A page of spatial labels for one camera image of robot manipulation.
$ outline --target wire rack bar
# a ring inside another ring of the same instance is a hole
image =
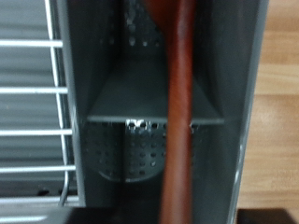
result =
[[[48,27],[48,34],[49,39],[52,41],[54,39],[54,29],[52,24],[52,15],[51,15],[51,4],[50,0],[45,0],[45,7],[46,7],[46,18],[47,18],[47,27]],[[51,65],[52,65],[52,73],[53,73],[53,79],[54,79],[54,85],[55,87],[59,87],[59,70],[57,66],[57,56],[55,53],[55,48],[50,47],[50,58],[51,58]],[[64,111],[63,111],[63,104],[62,104],[62,98],[59,94],[56,94],[56,103],[57,103],[57,111],[58,111],[58,120],[59,120],[59,126],[61,129],[64,128]],[[61,135],[61,143],[62,143],[62,152],[63,152],[63,161],[64,165],[69,164],[68,160],[68,148],[66,146],[66,139],[64,135]],[[60,201],[58,205],[64,206],[65,200],[67,198],[67,192],[69,188],[69,173],[67,171],[64,172],[64,187],[61,194]]]
[[[10,48],[62,48],[62,40],[13,40],[0,39],[0,47]]]
[[[30,166],[30,167],[1,167],[0,175],[6,174],[23,174],[23,173],[45,173],[45,172],[62,172],[75,171],[75,165],[62,166]]]
[[[0,205],[34,204],[34,203],[57,203],[60,197],[18,197],[0,198]],[[66,203],[78,203],[78,196],[68,196]]]
[[[46,219],[47,216],[0,217],[0,223],[33,223]]]
[[[66,87],[0,87],[0,94],[67,94]]]
[[[61,130],[0,130],[1,136],[53,136],[53,135],[71,135],[71,129]]]

